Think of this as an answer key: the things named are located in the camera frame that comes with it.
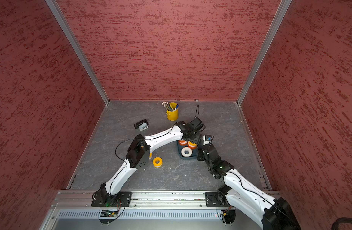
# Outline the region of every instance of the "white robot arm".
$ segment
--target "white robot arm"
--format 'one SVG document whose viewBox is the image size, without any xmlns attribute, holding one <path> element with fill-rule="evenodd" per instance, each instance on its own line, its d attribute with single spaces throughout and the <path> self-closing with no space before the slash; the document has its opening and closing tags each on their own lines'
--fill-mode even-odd
<svg viewBox="0 0 352 230">
<path fill-rule="evenodd" d="M 174 125 L 173 127 L 159 132 L 154 135 L 145 136 L 144 142 L 148 146 L 149 150 L 146 151 L 145 157 L 149 158 L 149 155 L 159 147 L 171 143 L 176 140 L 181 140 L 183 133 L 181 129 Z M 121 165 L 120 169 L 114 174 L 114 176 L 106 182 L 106 191 L 110 196 L 116 195 L 124 185 L 124 183 L 130 178 L 130 176 L 140 167 L 143 167 L 148 161 L 143 161 L 138 164 L 138 167 L 131 167 L 129 159 L 126 156 L 125 162 Z"/>
<path fill-rule="evenodd" d="M 103 183 L 93 194 L 92 206 L 111 206 L 124 183 L 139 168 L 144 167 L 150 153 L 157 148 L 176 140 L 186 140 L 198 144 L 198 161 L 205 161 L 209 172 L 222 178 L 225 186 L 218 190 L 218 200 L 222 205 L 234 206 L 255 221 L 261 229 L 297 229 L 298 222 L 288 203 L 280 198 L 275 200 L 247 181 L 230 163 L 222 160 L 210 140 L 201 136 L 205 129 L 196 117 L 189 123 L 176 122 L 173 127 L 150 136 L 137 135 L 128 149 L 124 163 L 115 175 Z"/>
</svg>

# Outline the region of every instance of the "yellow tape roll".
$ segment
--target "yellow tape roll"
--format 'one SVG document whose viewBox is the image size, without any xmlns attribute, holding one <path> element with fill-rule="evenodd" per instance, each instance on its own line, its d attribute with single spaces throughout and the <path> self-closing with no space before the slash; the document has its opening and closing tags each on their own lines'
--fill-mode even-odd
<svg viewBox="0 0 352 230">
<path fill-rule="evenodd" d="M 189 148 L 191 148 L 192 150 L 196 149 L 197 146 L 198 146 L 197 144 L 194 144 L 194 143 L 192 143 L 192 142 L 190 142 L 190 141 L 187 142 L 187 145 L 188 145 Z"/>
<path fill-rule="evenodd" d="M 156 157 L 156 158 L 153 159 L 154 167 L 159 168 L 159 167 L 162 166 L 162 164 L 163 164 L 163 162 L 162 162 L 162 159 L 160 157 Z"/>
</svg>

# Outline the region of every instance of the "gray marble floor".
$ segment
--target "gray marble floor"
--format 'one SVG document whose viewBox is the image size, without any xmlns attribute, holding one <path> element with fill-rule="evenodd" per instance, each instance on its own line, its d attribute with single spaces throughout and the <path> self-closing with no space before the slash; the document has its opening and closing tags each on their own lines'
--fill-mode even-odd
<svg viewBox="0 0 352 230">
<path fill-rule="evenodd" d="M 222 159 L 231 163 L 246 179 L 261 189 L 257 165 L 245 136 L 243 126 L 233 102 L 178 102 L 178 121 L 190 122 L 197 104 L 199 118 L 206 125 L 202 134 L 215 135 L 213 143 Z M 147 119 L 149 128 L 135 130 L 133 124 Z M 99 129 L 89 147 L 71 189 L 97 189 L 108 181 L 123 163 L 114 155 L 115 147 L 122 140 L 155 134 L 174 124 L 165 115 L 162 102 L 113 101 L 106 110 Z M 117 150 L 125 158 L 131 141 Z M 205 162 L 182 160 L 175 143 L 169 143 L 153 152 L 161 157 L 163 165 L 155 168 L 150 162 L 137 170 L 124 184 L 123 189 L 133 190 L 217 190 L 223 181 L 216 180 Z"/>
</svg>

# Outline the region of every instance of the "wire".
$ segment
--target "wire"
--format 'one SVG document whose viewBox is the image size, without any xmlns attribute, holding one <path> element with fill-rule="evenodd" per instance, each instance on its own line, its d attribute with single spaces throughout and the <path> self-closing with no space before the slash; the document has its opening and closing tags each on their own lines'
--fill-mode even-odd
<svg viewBox="0 0 352 230">
<path fill-rule="evenodd" d="M 202 131 L 204 131 L 205 130 L 205 126 L 203 127 L 203 130 L 200 130 L 199 132 L 202 132 Z"/>
<path fill-rule="evenodd" d="M 116 203 L 117 203 L 117 205 L 116 205 L 117 211 L 110 211 L 108 209 L 104 209 L 104 210 L 101 211 L 101 213 L 102 214 L 108 214 L 109 213 L 110 215 L 113 215 L 115 212 L 117 212 L 117 214 L 118 214 L 118 211 L 121 209 L 121 199 L 119 197 L 116 198 Z"/>
<path fill-rule="evenodd" d="M 241 187 L 242 187 L 243 189 L 245 189 L 246 191 L 255 193 L 256 195 L 258 195 L 259 197 L 261 197 L 264 201 L 268 202 L 272 207 L 274 207 L 274 208 L 277 209 L 279 212 L 281 212 L 285 217 L 287 217 L 287 219 L 289 219 L 289 221 L 291 221 L 291 222 L 297 227 L 297 229 L 301 229 L 299 226 L 297 226 L 297 224 L 296 224 L 291 218 L 289 218 L 284 212 L 280 211 L 279 208 L 275 207 L 275 206 L 274 206 L 272 203 L 270 203 L 267 199 L 265 199 L 265 198 L 262 197 L 260 194 L 254 192 L 254 191 L 251 191 L 251 190 L 248 190 L 248 189 L 244 188 L 244 186 L 243 186 L 243 180 L 242 180 L 238 175 L 236 175 L 236 174 L 233 173 L 233 172 L 224 172 L 224 173 L 222 173 L 221 175 L 227 174 L 227 173 L 232 173 L 232 174 L 234 174 L 234 175 L 238 178 L 238 180 L 240 181 Z"/>
<path fill-rule="evenodd" d="M 117 203 L 117 200 L 115 200 L 112 204 L 108 205 L 108 204 L 105 204 L 106 207 L 112 207 L 112 205 L 116 204 Z"/>
<path fill-rule="evenodd" d="M 162 136 L 165 136 L 165 135 L 171 133 L 171 131 L 172 131 L 173 127 L 176 125 L 176 123 L 177 123 L 177 122 L 175 122 L 175 123 L 173 124 L 171 130 L 170 130 L 168 133 L 166 133 L 166 134 L 164 134 L 164 135 L 162 135 Z M 115 148 L 115 150 L 114 150 L 114 154 L 117 156 L 118 159 L 120 159 L 120 160 L 122 160 L 123 162 L 125 162 L 125 165 L 127 165 L 126 161 L 123 160 L 122 158 L 120 158 L 120 157 L 117 155 L 117 153 L 116 153 L 117 148 L 118 148 L 122 143 L 124 143 L 124 142 L 126 142 L 126 141 L 128 141 L 128 140 L 154 140 L 154 139 L 160 138 L 160 137 L 162 137 L 162 136 L 158 136 L 158 137 L 151 138 L 151 139 L 137 139 L 137 138 L 132 138 L 132 139 L 123 140 L 123 141 L 121 141 L 121 142 L 116 146 L 116 148 Z"/>
<path fill-rule="evenodd" d="M 125 162 L 125 165 L 127 165 L 127 163 L 126 163 L 126 161 L 125 160 L 123 160 L 123 159 L 121 159 L 117 154 L 116 154 L 116 150 L 117 150 L 117 148 L 122 144 L 122 143 L 124 143 L 124 142 L 126 142 L 126 141 L 128 141 L 128 140 L 144 140 L 144 139 L 127 139 L 127 140 L 123 140 L 123 141 L 121 141 L 117 146 L 116 146 L 116 148 L 115 148 L 115 150 L 114 150 L 114 154 L 117 156 L 117 158 L 118 159 L 120 159 L 120 160 L 122 160 L 123 162 Z"/>
<path fill-rule="evenodd" d="M 212 140 L 211 140 L 210 143 L 209 143 L 209 146 L 208 146 L 207 151 L 209 150 L 209 148 L 210 148 L 210 146 L 211 146 L 211 144 L 212 144 L 213 139 L 214 139 L 214 136 L 212 137 Z"/>
<path fill-rule="evenodd" d="M 197 116 L 199 116 L 199 112 L 200 112 L 200 107 L 199 107 L 199 105 L 197 105 L 197 110 L 195 111 L 195 118 L 197 117 Z"/>
<path fill-rule="evenodd" d="M 340 223 L 349 223 L 352 224 L 352 218 L 348 217 L 341 217 L 338 218 L 333 224 L 331 230 L 339 230 L 339 224 Z"/>
<path fill-rule="evenodd" d="M 225 214 L 228 215 L 228 214 L 229 214 L 229 211 L 231 210 L 231 208 L 232 208 L 232 206 L 230 206 L 227 210 L 224 210 L 223 213 L 225 213 Z"/>
<path fill-rule="evenodd" d="M 117 218 L 119 218 L 125 211 L 125 206 L 124 206 L 124 210 L 122 211 L 122 213 L 120 215 L 118 215 L 114 220 L 116 220 Z"/>
<path fill-rule="evenodd" d="M 112 195 L 111 195 L 112 183 L 114 182 L 114 180 L 116 179 L 116 177 L 120 174 L 120 172 L 121 172 L 124 168 L 125 168 L 125 167 L 123 167 L 123 168 L 118 172 L 118 174 L 114 177 L 114 179 L 112 180 L 111 185 L 109 186 L 109 195 L 110 195 L 110 196 L 112 196 Z"/>
</svg>

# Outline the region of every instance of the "yellow pencil cup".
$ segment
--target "yellow pencil cup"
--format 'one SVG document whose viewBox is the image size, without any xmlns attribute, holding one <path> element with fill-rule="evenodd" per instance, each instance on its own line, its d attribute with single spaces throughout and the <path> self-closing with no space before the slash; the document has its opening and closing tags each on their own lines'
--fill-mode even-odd
<svg viewBox="0 0 352 230">
<path fill-rule="evenodd" d="M 170 103 L 170 106 L 175 109 L 176 108 L 176 105 L 177 103 L 174 103 L 174 102 L 171 102 Z M 176 121 L 178 119 L 178 109 L 176 111 L 166 111 L 166 114 L 167 114 L 167 118 L 170 120 L 170 121 Z"/>
</svg>

